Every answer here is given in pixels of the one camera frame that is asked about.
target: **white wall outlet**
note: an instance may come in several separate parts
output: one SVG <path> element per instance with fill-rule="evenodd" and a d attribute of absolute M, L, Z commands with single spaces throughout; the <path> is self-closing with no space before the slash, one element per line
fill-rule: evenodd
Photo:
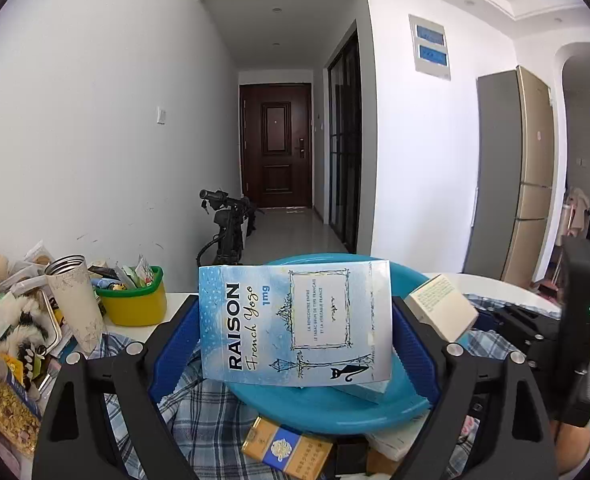
<path fill-rule="evenodd" d="M 166 124 L 166 110 L 162 107 L 157 107 L 157 124 Z"/>

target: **yellow container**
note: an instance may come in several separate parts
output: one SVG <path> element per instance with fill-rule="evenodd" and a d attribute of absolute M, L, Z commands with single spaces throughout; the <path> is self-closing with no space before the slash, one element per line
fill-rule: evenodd
<path fill-rule="evenodd" d="M 151 266 L 155 279 L 149 286 L 131 290 L 95 288 L 115 325 L 146 326 L 161 323 L 166 315 L 166 291 L 161 267 Z"/>

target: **blue rubber pad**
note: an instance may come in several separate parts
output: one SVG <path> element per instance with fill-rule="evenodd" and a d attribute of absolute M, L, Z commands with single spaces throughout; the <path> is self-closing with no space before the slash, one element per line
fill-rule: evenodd
<path fill-rule="evenodd" d="M 148 389 L 155 403 L 174 391 L 199 340 L 200 304 L 196 301 L 155 361 L 153 383 Z"/>
<path fill-rule="evenodd" d="M 415 391 L 434 406 L 440 398 L 437 370 L 417 334 L 394 305 L 393 347 Z"/>

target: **green container rim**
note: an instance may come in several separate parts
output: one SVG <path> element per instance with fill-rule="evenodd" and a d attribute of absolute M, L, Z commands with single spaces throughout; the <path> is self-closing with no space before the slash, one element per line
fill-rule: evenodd
<path fill-rule="evenodd" d="M 154 265 L 151 265 L 150 268 L 153 269 L 153 272 L 155 273 L 155 279 L 153 280 L 153 283 L 148 286 L 131 288 L 130 290 L 107 290 L 105 288 L 95 287 L 94 290 L 98 296 L 103 296 L 104 298 L 136 298 L 137 296 L 152 294 L 159 288 L 159 284 L 162 282 L 164 276 L 164 271 L 161 267 Z"/>

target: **blue plate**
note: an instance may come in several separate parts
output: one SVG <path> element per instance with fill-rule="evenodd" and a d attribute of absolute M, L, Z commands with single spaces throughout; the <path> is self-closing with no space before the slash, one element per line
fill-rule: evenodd
<path fill-rule="evenodd" d="M 304 254 L 271 262 L 280 264 L 326 264 L 375 260 L 358 254 Z M 405 298 L 427 280 L 426 276 L 399 264 L 390 263 L 393 296 Z M 243 402 L 262 415 L 301 431 L 326 434 L 359 434 L 397 426 L 428 409 L 428 400 L 419 396 L 393 352 L 390 384 L 379 404 L 358 399 L 330 387 L 287 388 L 227 383 Z"/>

